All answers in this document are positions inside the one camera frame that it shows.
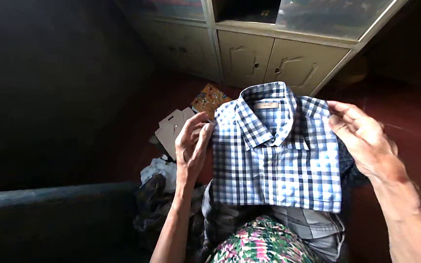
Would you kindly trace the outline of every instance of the orange patterned cloth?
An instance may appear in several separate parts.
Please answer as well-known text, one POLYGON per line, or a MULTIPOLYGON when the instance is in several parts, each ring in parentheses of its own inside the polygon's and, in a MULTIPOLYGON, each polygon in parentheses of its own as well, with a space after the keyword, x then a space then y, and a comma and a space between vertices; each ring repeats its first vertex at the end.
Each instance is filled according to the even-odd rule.
POLYGON ((214 121, 214 112, 220 105, 232 101, 222 91, 208 84, 199 95, 193 100, 191 106, 195 111, 205 111, 209 120, 214 121))

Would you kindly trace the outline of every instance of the cabinet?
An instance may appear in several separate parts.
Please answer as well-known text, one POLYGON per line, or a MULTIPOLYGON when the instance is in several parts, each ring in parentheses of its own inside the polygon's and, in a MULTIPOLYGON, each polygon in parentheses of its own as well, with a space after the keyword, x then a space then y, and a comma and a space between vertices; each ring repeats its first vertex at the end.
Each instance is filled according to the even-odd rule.
POLYGON ((249 87, 264 82, 274 38, 218 30, 224 82, 249 87))
POLYGON ((156 60, 246 88, 315 95, 407 0, 115 0, 156 60))
POLYGON ((211 80, 219 79, 207 28, 157 21, 137 21, 133 27, 159 63, 211 80))
POLYGON ((309 95, 348 49, 300 41, 274 41, 264 82, 283 81, 297 95, 309 95))
POLYGON ((297 95, 309 95, 348 49, 219 30, 224 82, 249 87, 284 81, 297 95))

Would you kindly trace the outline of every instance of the red floor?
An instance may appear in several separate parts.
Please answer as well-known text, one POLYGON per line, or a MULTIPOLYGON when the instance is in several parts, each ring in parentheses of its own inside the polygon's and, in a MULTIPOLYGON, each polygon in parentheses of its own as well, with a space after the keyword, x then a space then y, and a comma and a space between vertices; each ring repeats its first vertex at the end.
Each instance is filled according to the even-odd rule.
MULTIPOLYGON (((175 109, 184 109, 209 81, 177 72, 155 73, 143 89, 128 98, 123 110, 104 129, 96 153, 82 182, 139 181, 140 171, 152 158, 161 156, 148 142, 158 122, 175 109)), ((216 85, 236 99, 241 89, 216 85)), ((421 189, 421 87, 383 78, 372 78, 339 91, 326 86, 317 97, 353 103, 385 123, 409 176, 421 189)), ((211 178, 211 150, 200 181, 211 178)), ((351 262, 390 262, 387 229, 370 185, 352 193, 352 213, 347 223, 351 262)))

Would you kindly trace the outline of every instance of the hand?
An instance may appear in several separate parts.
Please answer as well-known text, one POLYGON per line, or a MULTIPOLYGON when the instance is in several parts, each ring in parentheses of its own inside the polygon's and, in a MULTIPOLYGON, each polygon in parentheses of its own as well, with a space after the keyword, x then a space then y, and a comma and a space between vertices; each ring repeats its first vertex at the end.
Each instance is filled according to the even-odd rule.
POLYGON ((360 172, 386 182, 408 180, 397 146, 384 134, 382 124, 355 105, 327 103, 332 113, 329 126, 344 142, 360 172))
POLYGON ((186 185, 194 188, 196 178, 202 170, 206 157, 206 148, 214 125, 208 120, 206 112, 200 112, 184 123, 184 127, 175 140, 176 148, 176 186, 186 185))

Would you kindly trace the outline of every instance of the blue checkered shirt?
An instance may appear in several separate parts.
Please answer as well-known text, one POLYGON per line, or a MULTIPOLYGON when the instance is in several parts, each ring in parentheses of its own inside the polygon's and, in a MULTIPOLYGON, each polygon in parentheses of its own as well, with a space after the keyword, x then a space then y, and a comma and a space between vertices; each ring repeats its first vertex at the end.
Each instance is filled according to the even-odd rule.
POLYGON ((326 101, 284 82, 248 87, 215 112, 214 201, 340 212, 337 139, 326 101), (277 103, 261 108, 259 103, 277 103))

